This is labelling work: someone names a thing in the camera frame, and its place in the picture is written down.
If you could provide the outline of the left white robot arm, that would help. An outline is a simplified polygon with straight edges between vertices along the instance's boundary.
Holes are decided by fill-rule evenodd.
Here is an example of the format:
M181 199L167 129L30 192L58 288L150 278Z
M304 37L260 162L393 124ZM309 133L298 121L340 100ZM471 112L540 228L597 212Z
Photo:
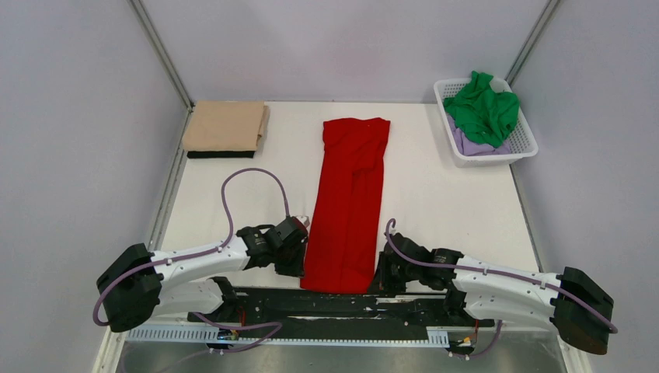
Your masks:
M191 249L156 253L142 243L132 245L97 279L92 318L114 333L181 312L228 321L238 300L217 275L272 265L278 275L303 277L308 228L308 217L287 216L278 225L241 228L225 241Z

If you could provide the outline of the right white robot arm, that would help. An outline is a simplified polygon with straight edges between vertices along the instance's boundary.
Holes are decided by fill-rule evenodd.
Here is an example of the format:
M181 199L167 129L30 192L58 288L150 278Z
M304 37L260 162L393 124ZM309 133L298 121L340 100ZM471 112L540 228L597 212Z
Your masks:
M614 301L577 268L560 274L513 270L452 249L426 249L399 233L389 236L369 292L393 297L414 281L441 293L428 302L424 321L434 313L449 327L511 322L555 332L589 354L608 352Z

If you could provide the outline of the red t shirt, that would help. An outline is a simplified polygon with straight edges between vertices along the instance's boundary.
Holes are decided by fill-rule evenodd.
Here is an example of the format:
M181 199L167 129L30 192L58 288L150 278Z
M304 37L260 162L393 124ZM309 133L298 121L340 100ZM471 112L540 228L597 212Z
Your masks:
M375 273L389 132L389 121L380 117L324 122L324 156L301 288L367 291Z

